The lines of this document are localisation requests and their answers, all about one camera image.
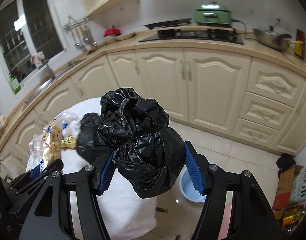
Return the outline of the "small black trash bag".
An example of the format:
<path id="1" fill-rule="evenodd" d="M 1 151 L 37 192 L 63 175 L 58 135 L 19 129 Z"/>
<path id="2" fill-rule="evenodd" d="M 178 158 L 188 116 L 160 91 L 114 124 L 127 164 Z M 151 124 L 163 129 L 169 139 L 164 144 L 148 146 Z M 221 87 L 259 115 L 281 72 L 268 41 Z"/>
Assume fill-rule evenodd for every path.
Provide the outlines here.
<path id="1" fill-rule="evenodd" d="M 99 126 L 100 116 L 97 113 L 87 113 L 80 121 L 77 152 L 90 164 L 93 164 L 97 157 L 105 154 L 109 149 L 109 146 L 97 134 Z"/>

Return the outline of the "large black trash bag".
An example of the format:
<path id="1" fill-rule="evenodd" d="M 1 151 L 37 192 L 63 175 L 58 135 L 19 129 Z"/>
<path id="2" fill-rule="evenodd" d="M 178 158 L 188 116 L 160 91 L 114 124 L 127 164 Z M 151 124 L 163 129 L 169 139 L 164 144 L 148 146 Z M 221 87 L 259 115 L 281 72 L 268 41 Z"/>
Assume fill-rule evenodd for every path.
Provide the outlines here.
<path id="1" fill-rule="evenodd" d="M 97 133 L 113 149 L 118 172 L 142 199 L 169 191 L 184 167 L 184 141 L 169 127 L 169 114 L 133 88 L 101 97 Z"/>

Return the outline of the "yellow printed snack bag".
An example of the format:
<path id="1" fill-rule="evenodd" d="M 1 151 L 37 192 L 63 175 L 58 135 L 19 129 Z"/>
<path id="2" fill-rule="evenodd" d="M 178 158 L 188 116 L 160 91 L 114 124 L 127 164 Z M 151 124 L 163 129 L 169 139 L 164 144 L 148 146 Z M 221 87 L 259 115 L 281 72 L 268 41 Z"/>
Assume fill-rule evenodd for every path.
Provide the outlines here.
<path id="1" fill-rule="evenodd" d="M 53 119 L 43 127 L 41 147 L 39 151 L 39 172 L 62 158 L 62 130 L 63 120 Z"/>

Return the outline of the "gold foil wrapper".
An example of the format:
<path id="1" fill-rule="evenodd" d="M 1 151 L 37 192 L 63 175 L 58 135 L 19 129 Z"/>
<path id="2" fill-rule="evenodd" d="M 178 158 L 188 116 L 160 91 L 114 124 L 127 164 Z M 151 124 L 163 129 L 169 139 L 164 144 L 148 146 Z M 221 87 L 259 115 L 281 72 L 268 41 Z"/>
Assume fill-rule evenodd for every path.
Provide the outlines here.
<path id="1" fill-rule="evenodd" d="M 75 150 L 77 147 L 77 139 L 73 136 L 68 137 L 67 139 L 62 140 L 62 149 L 73 149 Z"/>

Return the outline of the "clear plastic bag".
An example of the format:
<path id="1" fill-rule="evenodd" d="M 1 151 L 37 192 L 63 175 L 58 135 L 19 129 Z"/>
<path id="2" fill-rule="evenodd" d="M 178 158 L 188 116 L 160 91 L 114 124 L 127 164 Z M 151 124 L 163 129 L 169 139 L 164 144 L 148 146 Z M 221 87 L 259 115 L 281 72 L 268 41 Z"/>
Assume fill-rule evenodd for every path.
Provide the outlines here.
<path id="1" fill-rule="evenodd" d="M 77 139 L 80 133 L 80 119 L 72 112 L 60 113 L 57 118 L 62 120 L 62 136 L 63 139 L 73 137 Z"/>

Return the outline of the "blue plastic trash bin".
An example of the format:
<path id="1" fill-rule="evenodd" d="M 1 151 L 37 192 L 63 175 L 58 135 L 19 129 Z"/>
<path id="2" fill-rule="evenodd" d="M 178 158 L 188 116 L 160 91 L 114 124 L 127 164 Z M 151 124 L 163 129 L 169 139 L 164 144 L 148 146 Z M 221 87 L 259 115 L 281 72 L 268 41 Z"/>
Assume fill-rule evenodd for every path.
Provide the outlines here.
<path id="1" fill-rule="evenodd" d="M 190 178 L 188 170 L 185 168 L 180 175 L 179 187 L 182 195 L 186 200 L 192 203 L 204 203 L 206 200 L 206 196 L 202 196 L 199 191 L 197 191 L 193 182 Z"/>

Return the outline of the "steel kitchen sink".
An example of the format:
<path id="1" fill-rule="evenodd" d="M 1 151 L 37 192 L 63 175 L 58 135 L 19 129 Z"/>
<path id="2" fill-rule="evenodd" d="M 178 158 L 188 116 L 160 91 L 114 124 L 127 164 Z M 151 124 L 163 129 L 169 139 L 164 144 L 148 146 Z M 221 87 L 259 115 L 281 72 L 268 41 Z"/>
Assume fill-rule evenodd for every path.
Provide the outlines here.
<path id="1" fill-rule="evenodd" d="M 37 88 L 37 90 L 28 97 L 28 99 L 24 102 L 24 106 L 23 109 L 25 109 L 38 95 L 40 95 L 47 87 L 49 87 L 49 85 L 51 83 L 53 83 L 54 81 L 56 81 L 58 78 L 60 78 L 61 76 L 63 76 L 66 72 L 68 72 L 69 70 L 71 70 L 73 67 L 75 67 L 76 65 L 84 62 L 86 60 L 86 58 L 84 59 L 80 59 L 80 60 L 76 60 L 76 61 L 72 61 L 69 62 L 69 64 L 64 67 L 62 70 L 60 70 L 59 72 L 57 72 L 56 74 L 54 74 L 54 76 L 50 77 L 46 82 L 44 82 L 40 87 Z"/>

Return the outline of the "kitchen window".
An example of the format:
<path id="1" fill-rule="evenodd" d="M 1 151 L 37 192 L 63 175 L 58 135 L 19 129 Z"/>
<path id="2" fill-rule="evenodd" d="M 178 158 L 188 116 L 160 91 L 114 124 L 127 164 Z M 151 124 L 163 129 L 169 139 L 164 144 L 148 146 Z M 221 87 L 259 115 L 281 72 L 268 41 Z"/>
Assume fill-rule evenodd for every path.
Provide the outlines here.
<path id="1" fill-rule="evenodd" d="M 31 62 L 42 52 L 51 60 L 65 49 L 48 0 L 11 0 L 0 9 L 0 48 L 9 77 L 19 82 L 37 67 Z"/>

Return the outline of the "white towel table cover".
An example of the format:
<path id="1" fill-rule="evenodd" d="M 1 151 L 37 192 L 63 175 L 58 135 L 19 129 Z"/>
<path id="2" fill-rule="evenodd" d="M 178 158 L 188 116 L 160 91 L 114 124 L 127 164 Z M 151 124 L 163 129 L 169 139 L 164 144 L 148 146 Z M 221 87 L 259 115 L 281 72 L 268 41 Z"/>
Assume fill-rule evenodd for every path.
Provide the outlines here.
<path id="1" fill-rule="evenodd" d="M 74 113 L 79 120 L 86 113 L 100 114 L 100 98 L 77 103 L 61 112 Z M 89 164 L 76 150 L 62 150 L 63 174 L 78 172 Z M 118 170 L 115 170 L 109 189 L 97 196 L 101 215 L 111 239 L 136 239 L 142 237 L 157 225 L 155 218 L 157 198 L 141 199 L 132 185 Z M 71 215 L 75 236 L 84 239 L 79 222 L 76 193 L 70 193 Z"/>

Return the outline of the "clear bag with red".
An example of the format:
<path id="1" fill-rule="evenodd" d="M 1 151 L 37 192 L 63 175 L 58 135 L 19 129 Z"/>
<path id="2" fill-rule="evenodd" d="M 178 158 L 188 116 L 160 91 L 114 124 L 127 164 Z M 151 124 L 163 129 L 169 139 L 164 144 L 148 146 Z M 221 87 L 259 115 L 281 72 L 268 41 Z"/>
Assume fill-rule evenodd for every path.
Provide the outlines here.
<path id="1" fill-rule="evenodd" d="M 34 159 L 39 159 L 40 158 L 40 152 L 41 152 L 41 148 L 43 145 L 43 135 L 40 134 L 35 134 L 32 138 L 32 140 L 29 142 L 28 147 L 30 150 L 30 155 L 34 158 Z"/>

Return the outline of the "cardboard box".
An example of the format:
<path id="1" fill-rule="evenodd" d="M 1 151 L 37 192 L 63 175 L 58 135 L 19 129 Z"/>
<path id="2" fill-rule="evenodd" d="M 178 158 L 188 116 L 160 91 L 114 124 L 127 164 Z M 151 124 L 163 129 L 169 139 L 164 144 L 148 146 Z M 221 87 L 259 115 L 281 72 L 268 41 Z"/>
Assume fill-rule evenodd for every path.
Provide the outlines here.
<path id="1" fill-rule="evenodd" d="M 303 169 L 301 165 L 292 165 L 287 171 L 280 174 L 272 210 L 281 210 L 288 206 L 294 178 Z"/>

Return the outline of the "green dish soap bottle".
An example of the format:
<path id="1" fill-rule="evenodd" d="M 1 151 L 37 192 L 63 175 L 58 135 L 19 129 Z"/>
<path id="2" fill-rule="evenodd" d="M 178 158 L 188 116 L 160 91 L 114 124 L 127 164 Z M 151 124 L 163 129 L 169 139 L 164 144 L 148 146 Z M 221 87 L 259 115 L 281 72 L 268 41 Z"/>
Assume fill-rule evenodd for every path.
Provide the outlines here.
<path id="1" fill-rule="evenodd" d="M 15 75 L 9 73 L 9 84 L 14 94 L 17 94 L 21 90 L 21 85 Z"/>

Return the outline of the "white rice sack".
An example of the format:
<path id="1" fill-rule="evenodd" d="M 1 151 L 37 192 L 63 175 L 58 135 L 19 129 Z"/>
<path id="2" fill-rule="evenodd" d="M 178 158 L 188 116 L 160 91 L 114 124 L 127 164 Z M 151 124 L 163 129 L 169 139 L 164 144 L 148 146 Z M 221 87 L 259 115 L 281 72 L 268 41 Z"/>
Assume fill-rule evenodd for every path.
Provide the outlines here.
<path id="1" fill-rule="evenodd" d="M 306 168 L 295 177 L 289 202 L 295 204 L 304 200 L 306 200 Z"/>

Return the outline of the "steel faucet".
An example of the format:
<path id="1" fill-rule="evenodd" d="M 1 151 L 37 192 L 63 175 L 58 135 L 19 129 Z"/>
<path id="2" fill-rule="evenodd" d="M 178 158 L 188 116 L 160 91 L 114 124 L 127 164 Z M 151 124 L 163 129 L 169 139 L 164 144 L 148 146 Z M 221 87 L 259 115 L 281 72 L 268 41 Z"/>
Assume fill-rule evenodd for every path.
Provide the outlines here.
<path id="1" fill-rule="evenodd" d="M 54 72 L 53 72 L 53 70 L 52 70 L 52 69 L 50 68 L 50 66 L 49 66 L 49 61 L 48 61 L 48 59 L 44 59 L 43 61 L 41 61 L 41 64 L 40 64 L 39 66 L 37 66 L 37 68 L 38 68 L 39 70 L 45 70 L 45 71 L 48 73 L 49 77 L 50 77 L 52 80 L 55 79 Z"/>

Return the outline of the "black gas stove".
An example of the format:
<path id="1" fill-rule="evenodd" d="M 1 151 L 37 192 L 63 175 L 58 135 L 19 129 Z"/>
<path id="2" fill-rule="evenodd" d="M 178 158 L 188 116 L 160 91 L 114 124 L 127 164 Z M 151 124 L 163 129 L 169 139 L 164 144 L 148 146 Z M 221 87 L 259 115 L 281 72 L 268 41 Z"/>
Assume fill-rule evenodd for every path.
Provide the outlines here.
<path id="1" fill-rule="evenodd" d="M 207 40 L 221 41 L 243 45 L 242 38 L 234 28 L 206 28 L 206 29 L 165 29 L 157 34 L 140 40 L 140 42 L 163 41 L 163 40 Z"/>

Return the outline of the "black induction cooktop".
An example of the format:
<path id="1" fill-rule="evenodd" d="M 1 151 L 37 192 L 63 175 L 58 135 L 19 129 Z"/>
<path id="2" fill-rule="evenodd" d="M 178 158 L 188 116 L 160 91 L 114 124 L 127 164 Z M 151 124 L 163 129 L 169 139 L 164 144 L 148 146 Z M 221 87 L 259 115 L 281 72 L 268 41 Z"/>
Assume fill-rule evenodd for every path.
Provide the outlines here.
<path id="1" fill-rule="evenodd" d="M 180 20 L 150 23 L 150 24 L 146 24 L 145 27 L 147 27 L 148 29 L 151 30 L 151 29 L 156 29 L 156 28 L 178 27 L 178 26 L 182 26 L 182 25 L 191 24 L 191 22 L 192 22 L 191 18 L 184 18 L 184 19 L 180 19 Z"/>

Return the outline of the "red pot lid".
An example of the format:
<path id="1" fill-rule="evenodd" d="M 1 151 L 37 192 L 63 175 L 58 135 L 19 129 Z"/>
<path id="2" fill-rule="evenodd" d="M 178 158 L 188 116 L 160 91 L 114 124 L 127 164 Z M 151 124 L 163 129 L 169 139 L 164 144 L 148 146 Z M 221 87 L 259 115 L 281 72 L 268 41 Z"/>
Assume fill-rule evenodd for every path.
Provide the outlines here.
<path id="1" fill-rule="evenodd" d="M 110 29 L 107 29 L 104 32 L 104 37 L 120 36 L 120 35 L 121 35 L 121 31 L 119 29 L 117 29 L 114 25 Z"/>

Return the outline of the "hanging utensil rack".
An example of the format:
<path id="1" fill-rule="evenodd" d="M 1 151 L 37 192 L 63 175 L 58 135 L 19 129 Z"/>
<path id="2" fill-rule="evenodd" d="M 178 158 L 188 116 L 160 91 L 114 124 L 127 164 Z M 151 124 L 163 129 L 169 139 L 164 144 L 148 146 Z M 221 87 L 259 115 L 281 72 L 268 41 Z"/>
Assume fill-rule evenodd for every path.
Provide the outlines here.
<path id="1" fill-rule="evenodd" d="M 95 41 L 89 24 L 92 22 L 91 17 L 84 17 L 80 20 L 68 16 L 68 22 L 63 26 L 65 33 L 71 34 L 75 47 L 88 54 L 98 49 L 98 43 Z"/>

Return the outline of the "steel wok with lid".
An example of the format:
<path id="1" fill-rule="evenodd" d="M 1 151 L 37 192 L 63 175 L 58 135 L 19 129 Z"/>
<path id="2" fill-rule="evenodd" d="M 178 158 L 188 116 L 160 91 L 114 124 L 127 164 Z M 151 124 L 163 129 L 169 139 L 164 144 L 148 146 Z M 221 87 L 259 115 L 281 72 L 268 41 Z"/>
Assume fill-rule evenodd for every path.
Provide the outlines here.
<path id="1" fill-rule="evenodd" d="M 284 52 L 289 49 L 289 47 L 293 44 L 297 43 L 296 40 L 292 40 L 292 35 L 278 34 L 274 28 L 280 24 L 280 19 L 276 19 L 276 24 L 270 25 L 267 30 L 261 29 L 253 29 L 254 36 L 260 44 L 272 48 L 276 51 Z"/>

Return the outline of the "green electric cooker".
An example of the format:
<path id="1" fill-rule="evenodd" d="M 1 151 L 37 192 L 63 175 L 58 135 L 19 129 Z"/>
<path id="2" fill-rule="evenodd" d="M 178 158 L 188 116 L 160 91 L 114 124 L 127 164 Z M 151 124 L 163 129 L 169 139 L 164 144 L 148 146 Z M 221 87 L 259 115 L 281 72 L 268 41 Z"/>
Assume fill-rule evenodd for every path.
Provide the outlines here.
<path id="1" fill-rule="evenodd" d="M 205 3 L 193 13 L 193 19 L 198 25 L 230 26 L 231 11 L 217 2 Z"/>

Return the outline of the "dark soy sauce bottle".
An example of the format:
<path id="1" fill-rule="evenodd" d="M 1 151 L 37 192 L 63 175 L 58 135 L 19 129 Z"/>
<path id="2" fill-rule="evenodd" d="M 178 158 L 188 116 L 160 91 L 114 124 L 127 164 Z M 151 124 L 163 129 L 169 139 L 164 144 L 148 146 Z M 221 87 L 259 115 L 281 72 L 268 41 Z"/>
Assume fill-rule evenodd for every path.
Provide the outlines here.
<path id="1" fill-rule="evenodd" d="M 297 29 L 296 41 L 297 43 L 295 44 L 295 47 L 294 47 L 294 54 L 300 59 L 304 59 L 306 37 L 305 37 L 305 33 L 300 29 Z"/>

